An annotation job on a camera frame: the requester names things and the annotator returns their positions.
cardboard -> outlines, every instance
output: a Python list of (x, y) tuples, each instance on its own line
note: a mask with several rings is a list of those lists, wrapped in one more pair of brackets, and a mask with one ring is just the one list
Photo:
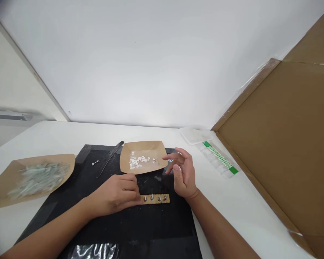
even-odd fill
[(213, 130), (296, 243), (324, 259), (324, 51), (309, 55), (322, 49), (317, 24), (287, 55), (295, 59), (270, 60)]
[[(70, 164), (69, 171), (64, 177), (62, 182), (54, 188), (52, 191), (34, 194), (22, 198), (17, 198), (12, 200), (7, 193), (17, 187), (17, 182), (23, 179), (23, 176), (18, 172), (21, 169), (24, 169), (27, 165), (37, 165), (42, 163), (61, 163), (61, 164)], [(13, 160), (4, 172), (0, 175), (0, 208), (20, 203), (23, 201), (28, 201), (36, 199), (45, 195), (48, 195), (59, 188), (73, 172), (75, 167), (75, 155), (74, 154), (63, 154), (63, 155), (48, 155), (48, 156), (37, 156), (32, 158), (24, 158), (19, 160)]]
[[(142, 167), (130, 169), (130, 156), (132, 151), (136, 158), (139, 156), (150, 157), (150, 161), (140, 163)], [(120, 170), (124, 173), (142, 174), (165, 168), (168, 165), (168, 161), (163, 160), (162, 157), (166, 154), (166, 149), (162, 141), (125, 143), (120, 155)]]
[(324, 15), (287, 54), (283, 61), (324, 64)]

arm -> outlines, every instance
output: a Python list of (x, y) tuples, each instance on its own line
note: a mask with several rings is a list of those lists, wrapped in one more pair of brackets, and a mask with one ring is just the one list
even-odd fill
[(169, 174), (173, 169), (174, 189), (185, 198), (197, 217), (214, 258), (259, 259), (256, 252), (196, 187), (192, 156), (184, 149), (176, 147), (175, 150), (179, 153), (163, 157), (164, 160), (174, 159), (166, 173)]
[(113, 175), (88, 197), (16, 244), (0, 259), (57, 258), (78, 231), (93, 218), (139, 204), (142, 201), (135, 175)]

black rubber mat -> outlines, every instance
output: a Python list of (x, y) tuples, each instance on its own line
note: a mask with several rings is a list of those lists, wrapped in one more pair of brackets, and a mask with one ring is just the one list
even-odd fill
[[(82, 164), (76, 164), (70, 179), (47, 198), (18, 241), (91, 194), (112, 175), (123, 174), (119, 150), (96, 178), (108, 150), (91, 150)], [(97, 159), (101, 162), (92, 166)], [(175, 193), (173, 175), (166, 175), (164, 170), (136, 177), (140, 194), (169, 194), (169, 204), (135, 206), (96, 218), (72, 239), (59, 258), (202, 258), (191, 209)]]

brown paper tray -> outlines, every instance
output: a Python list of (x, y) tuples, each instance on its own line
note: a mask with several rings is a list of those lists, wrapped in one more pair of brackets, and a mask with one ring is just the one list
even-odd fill
[[(134, 156), (150, 157), (150, 161), (146, 163), (140, 163), (143, 167), (130, 169), (130, 155), (134, 152)], [(162, 141), (140, 141), (140, 142), (129, 142), (125, 143), (122, 148), (120, 155), (120, 170), (124, 173), (142, 174), (158, 169), (164, 168), (168, 165), (168, 161), (163, 160), (166, 149)]]
[[(42, 163), (69, 163), (69, 171), (64, 177), (59, 186), (55, 187), (52, 191), (34, 194), (22, 198), (12, 200), (7, 193), (17, 187), (17, 182), (20, 181), (23, 176), (18, 172), (24, 169), (27, 165), (36, 165)], [(64, 182), (70, 177), (75, 168), (75, 155), (74, 154), (62, 154), (62, 155), (48, 155), (48, 156), (37, 156), (32, 158), (24, 158), (19, 160), (13, 160), (4, 172), (0, 175), (0, 208), (36, 199), (45, 195), (48, 195), (63, 185)]]

screw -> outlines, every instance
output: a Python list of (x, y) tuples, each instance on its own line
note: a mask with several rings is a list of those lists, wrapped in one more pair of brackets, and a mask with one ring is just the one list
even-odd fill
[(91, 164), (92, 164), (92, 165), (94, 165), (94, 164), (96, 164), (96, 163), (98, 163), (98, 162), (100, 162), (100, 160), (98, 160), (98, 159), (97, 159), (97, 161), (96, 161), (96, 162), (94, 162), (94, 163), (91, 163)]

